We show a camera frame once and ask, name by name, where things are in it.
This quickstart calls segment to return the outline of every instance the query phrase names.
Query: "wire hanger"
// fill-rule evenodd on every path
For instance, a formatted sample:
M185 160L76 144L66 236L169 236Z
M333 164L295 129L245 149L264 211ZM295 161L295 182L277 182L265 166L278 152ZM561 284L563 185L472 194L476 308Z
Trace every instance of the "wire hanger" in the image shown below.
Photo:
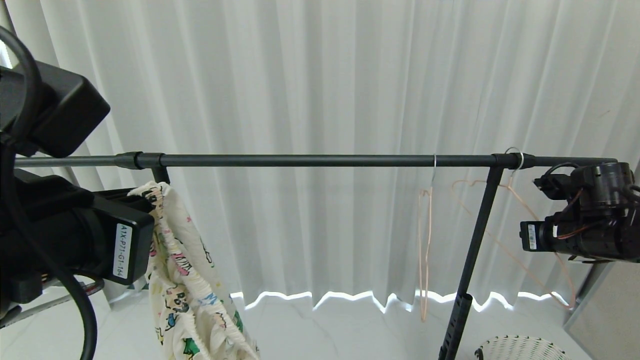
M429 246L431 245L431 203L433 197L433 180L436 177L436 167L438 166L437 155L433 155L433 173L431 175L431 184L429 190L422 189L418 193L418 268L419 268L419 282L420 282L420 319L422 322L427 321L427 289L429 288ZM427 249L424 254L424 270L422 269L422 199L429 197L429 230L427 235Z
M523 198L521 198L521 196L519 196L519 194L515 191L515 189L513 189L513 187L511 187L511 185L513 184L513 176L515 175L516 171L520 170L522 168L522 166L524 165L524 153L518 149L517 147L510 147L507 149L507 151L505 151L504 153L508 153L510 150L516 150L520 153L520 164L519 166L514 169L511 172L511 175L509 176L509 180L507 181L507 184L500 184L499 187L501 188L505 188L507 190L509 190L509 192L511 194L513 194L513 196L518 200L518 202L527 210L527 212L530 214L531 217L533 217L533 219L535 219L536 221L540 221L540 218L533 212L533 210L529 207L529 205L526 203L526 201L524 201ZM456 195L455 189L454 187L456 186L456 184L458 183L467 183L469 186L474 186L476 183L486 183L486 180L473 180L473 181L469 181L469 180L457 180L454 181L453 184L451 184L451 195L456 199L456 201L458 202L458 204L469 214L469 215L473 215L473 213L471 212L471 210L469 210L464 203L462 203L462 200L460 200L460 197L458 197ZM527 275L536 282L536 284L538 284L545 292L547 292L552 299L554 299L558 304L560 304L562 307L566 308L566 309L572 309L575 307L575 287L573 285L573 281L571 280L571 277L569 276L569 271L566 268L566 265L564 264L564 261L560 258L560 256L554 252L554 255L556 256L556 260L557 262L560 264L560 267L562 269L562 272L564 273L566 280L569 284L569 287L571 289L571 301L568 305L563 304L557 296L554 295L553 291L551 291L548 287L546 287L542 281L540 281L540 279L538 277L536 277L530 270L529 268L527 268L518 258L516 258L508 249L507 247L498 239L496 239L491 232L489 232L488 230L484 231L493 241L495 241L498 246L511 258L513 259L513 261L515 261L526 273Z

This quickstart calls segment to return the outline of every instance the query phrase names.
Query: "label sticker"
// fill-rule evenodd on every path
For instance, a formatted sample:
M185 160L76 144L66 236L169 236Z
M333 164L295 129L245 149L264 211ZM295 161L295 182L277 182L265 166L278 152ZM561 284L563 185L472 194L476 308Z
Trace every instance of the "label sticker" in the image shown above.
M129 253L133 228L118 224L116 228L115 250L113 251L113 275L126 279L129 277Z
M538 244L536 241L536 226L529 224L528 228L529 228L529 249L537 250Z

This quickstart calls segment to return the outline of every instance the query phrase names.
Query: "white curtain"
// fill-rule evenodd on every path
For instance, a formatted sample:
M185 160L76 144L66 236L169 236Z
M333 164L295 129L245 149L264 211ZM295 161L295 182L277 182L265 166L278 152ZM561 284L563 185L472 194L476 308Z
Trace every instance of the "white curtain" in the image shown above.
M640 158L638 1L7 0L36 58L86 76L111 114L78 155L489 154ZM150 172L41 170L91 190ZM232 291L372 290L412 302L425 168L171 168ZM519 171L540 217L564 204ZM483 168L438 168L429 289L456 291L474 217L449 195ZM477 210L482 186L458 189ZM530 216L499 192L488 230L570 298ZM578 288L589 267L568 264ZM544 291L488 237L471 292Z

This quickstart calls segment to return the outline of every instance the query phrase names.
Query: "floor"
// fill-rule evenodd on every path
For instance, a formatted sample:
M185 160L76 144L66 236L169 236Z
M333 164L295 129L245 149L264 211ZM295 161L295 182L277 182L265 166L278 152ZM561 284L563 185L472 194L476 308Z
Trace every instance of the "floor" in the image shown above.
M55 291L48 296L57 296ZM98 317L96 360L161 359L145 291L132 293L109 309L104 295L92 295ZM236 299L238 308L244 307ZM393 302L382 313L370 298L332 298L315 311L308 297L264 297L244 310L243 321L258 340L264 360L437 359L451 303L429 303L426 323L419 303L412 311ZM472 310L457 359L473 359L482 342L497 335L542 337L559 345L573 360L590 360L562 330L565 313L552 300L520 299L513 309L500 302ZM67 302L0 331L0 358L75 359L82 346L82 326Z

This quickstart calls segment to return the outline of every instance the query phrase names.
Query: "white patterned cloth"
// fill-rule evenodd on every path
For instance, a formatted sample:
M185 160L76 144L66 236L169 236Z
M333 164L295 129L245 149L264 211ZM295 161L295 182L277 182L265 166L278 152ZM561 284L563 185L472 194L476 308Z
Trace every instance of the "white patterned cloth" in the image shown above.
M149 182L129 195L142 196L155 207L146 276L165 358L259 359L259 350L176 191L166 183Z

